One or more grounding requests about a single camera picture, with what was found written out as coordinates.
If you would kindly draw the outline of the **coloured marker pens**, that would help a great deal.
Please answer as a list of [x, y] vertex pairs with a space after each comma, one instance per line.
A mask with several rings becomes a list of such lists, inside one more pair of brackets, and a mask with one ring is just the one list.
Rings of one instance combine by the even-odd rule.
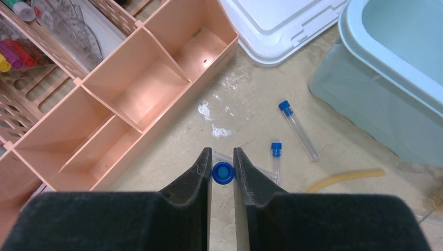
[[23, 38], [1, 38], [1, 73], [27, 70], [49, 63], [46, 55], [31, 41]]

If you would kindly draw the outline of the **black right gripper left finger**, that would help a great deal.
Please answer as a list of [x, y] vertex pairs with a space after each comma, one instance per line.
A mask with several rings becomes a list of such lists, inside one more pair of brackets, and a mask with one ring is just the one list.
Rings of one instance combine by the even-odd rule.
[[2, 250], [208, 250], [212, 150], [157, 192], [46, 192]]

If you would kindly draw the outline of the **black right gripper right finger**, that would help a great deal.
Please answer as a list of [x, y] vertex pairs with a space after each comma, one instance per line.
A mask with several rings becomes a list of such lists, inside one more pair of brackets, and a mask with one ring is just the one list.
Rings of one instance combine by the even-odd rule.
[[429, 250], [398, 197], [290, 193], [234, 149], [239, 250]]

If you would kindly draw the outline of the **yellow rubber tubing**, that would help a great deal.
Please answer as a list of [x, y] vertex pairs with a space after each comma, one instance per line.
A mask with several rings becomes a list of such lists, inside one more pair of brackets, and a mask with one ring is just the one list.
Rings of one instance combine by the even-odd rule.
[[355, 170], [349, 172], [343, 172], [339, 174], [334, 174], [332, 176], [326, 177], [304, 190], [305, 193], [314, 193], [325, 187], [331, 186], [344, 181], [363, 179], [363, 178], [373, 178], [385, 176], [386, 172], [383, 169], [366, 169], [366, 170]]

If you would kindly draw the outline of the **peach plastic file organizer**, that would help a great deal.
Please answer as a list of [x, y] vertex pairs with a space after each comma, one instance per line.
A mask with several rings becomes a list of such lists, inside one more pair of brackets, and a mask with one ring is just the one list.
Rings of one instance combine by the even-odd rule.
[[47, 32], [1, 5], [1, 16], [64, 71], [62, 80], [75, 82], [38, 116], [1, 84], [1, 241], [40, 185], [109, 188], [238, 49], [220, 1], [165, 1], [144, 22], [112, 1], [94, 6], [128, 37], [86, 73]]

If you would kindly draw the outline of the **mint green plastic bin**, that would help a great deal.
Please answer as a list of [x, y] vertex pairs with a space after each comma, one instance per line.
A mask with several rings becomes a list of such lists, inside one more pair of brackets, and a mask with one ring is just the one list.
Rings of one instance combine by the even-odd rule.
[[406, 162], [442, 167], [442, 1], [349, 1], [309, 89]]

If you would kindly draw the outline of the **white plastic bin lid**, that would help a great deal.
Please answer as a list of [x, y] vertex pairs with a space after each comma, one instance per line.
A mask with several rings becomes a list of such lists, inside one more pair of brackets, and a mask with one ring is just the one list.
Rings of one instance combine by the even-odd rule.
[[239, 44], [256, 65], [275, 67], [337, 23], [345, 0], [223, 0]]

